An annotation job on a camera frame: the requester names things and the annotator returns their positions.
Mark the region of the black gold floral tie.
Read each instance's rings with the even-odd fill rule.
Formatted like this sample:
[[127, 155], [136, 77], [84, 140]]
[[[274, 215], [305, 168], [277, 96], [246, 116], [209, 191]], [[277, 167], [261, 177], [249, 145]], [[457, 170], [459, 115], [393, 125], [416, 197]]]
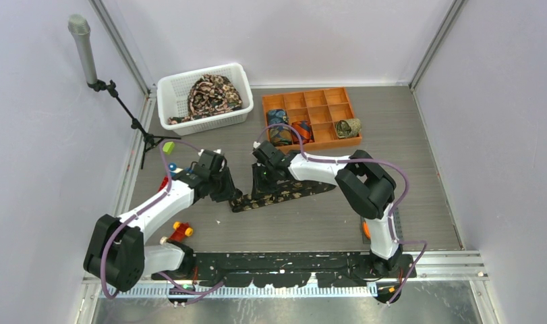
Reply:
[[309, 180], [290, 180], [269, 185], [254, 183], [250, 193], [244, 194], [239, 190], [239, 195], [229, 201], [229, 206], [233, 213], [240, 213], [307, 196], [330, 192], [335, 188], [336, 186], [332, 184]]

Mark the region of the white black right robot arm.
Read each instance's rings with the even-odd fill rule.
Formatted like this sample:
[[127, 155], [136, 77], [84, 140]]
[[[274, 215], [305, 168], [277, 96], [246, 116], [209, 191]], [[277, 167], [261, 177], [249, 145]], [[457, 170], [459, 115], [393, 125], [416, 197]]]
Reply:
[[337, 186], [349, 206], [364, 220], [370, 235], [370, 262], [381, 277], [399, 268], [403, 247], [394, 224], [394, 179], [366, 151], [344, 157], [283, 153], [268, 141], [255, 142], [255, 176], [265, 184], [309, 181]]

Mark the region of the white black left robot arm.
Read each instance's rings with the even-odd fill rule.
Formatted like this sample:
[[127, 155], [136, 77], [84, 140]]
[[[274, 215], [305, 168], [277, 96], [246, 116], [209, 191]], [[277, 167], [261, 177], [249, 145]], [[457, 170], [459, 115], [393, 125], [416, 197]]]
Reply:
[[133, 288], [145, 275], [169, 271], [187, 279], [194, 270], [194, 251], [177, 238], [156, 246], [145, 242], [155, 231], [198, 200], [219, 203], [239, 194], [219, 150], [201, 151], [197, 163], [172, 175], [166, 186], [140, 206], [119, 217], [98, 219], [83, 262], [85, 271], [98, 277], [104, 288], [120, 292]]

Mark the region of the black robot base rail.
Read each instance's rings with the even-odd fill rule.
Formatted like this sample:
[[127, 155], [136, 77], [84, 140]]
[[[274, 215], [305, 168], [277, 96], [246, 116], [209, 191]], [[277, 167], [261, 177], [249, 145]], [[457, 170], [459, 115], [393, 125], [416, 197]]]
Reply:
[[220, 282], [228, 288], [302, 288], [312, 278], [320, 288], [346, 288], [377, 280], [397, 284], [416, 276], [412, 264], [409, 254], [401, 255], [387, 270], [375, 256], [363, 252], [196, 252], [165, 274], [207, 288]]

